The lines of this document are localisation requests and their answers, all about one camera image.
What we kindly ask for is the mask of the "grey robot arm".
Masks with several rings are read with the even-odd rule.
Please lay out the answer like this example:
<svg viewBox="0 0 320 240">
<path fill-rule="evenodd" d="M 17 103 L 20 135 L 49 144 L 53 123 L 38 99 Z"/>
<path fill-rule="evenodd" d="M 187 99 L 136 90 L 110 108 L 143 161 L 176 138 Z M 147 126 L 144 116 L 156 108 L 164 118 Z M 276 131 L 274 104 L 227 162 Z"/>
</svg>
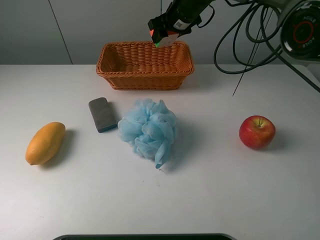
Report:
<svg viewBox="0 0 320 240">
<path fill-rule="evenodd" d="M 275 32 L 280 47 L 296 60 L 320 59 L 320 2 L 318 0 L 227 0 L 230 7 L 252 5 L 273 9 L 278 20 Z M 167 10 L 148 22 L 151 39 L 157 47 L 170 46 L 177 38 L 190 34 L 192 27 L 203 28 L 201 13 L 211 7 L 210 0 L 174 0 Z"/>
</svg>

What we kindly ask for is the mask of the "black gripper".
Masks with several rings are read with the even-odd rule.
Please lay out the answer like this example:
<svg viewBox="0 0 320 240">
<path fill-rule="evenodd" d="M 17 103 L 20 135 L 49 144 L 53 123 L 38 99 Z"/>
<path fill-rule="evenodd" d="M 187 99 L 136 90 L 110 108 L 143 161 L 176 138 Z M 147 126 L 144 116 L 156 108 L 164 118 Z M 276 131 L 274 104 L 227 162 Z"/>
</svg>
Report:
<svg viewBox="0 0 320 240">
<path fill-rule="evenodd" d="M 203 28 L 208 25 L 215 15 L 211 6 L 212 0 L 173 0 L 167 8 L 164 17 L 157 16 L 148 22 L 152 38 L 181 37 L 192 32 L 192 27 Z M 212 9 L 208 21 L 201 25 L 201 13 L 207 8 Z"/>
</svg>

